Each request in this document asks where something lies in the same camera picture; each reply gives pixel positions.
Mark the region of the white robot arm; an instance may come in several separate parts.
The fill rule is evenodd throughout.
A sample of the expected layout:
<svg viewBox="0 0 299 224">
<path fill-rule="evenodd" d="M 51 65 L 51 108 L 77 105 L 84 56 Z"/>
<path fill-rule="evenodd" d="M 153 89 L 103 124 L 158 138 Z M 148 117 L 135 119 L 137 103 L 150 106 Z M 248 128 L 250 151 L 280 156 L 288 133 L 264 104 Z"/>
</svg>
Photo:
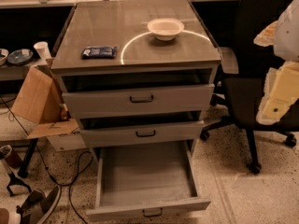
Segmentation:
<svg viewBox="0 0 299 224">
<path fill-rule="evenodd" d="M 254 38 L 254 43 L 272 46 L 275 56 L 283 60 L 279 68 L 267 72 L 256 115 L 262 125 L 272 125 L 299 100 L 299 0 L 292 0 L 279 18 Z"/>
</svg>

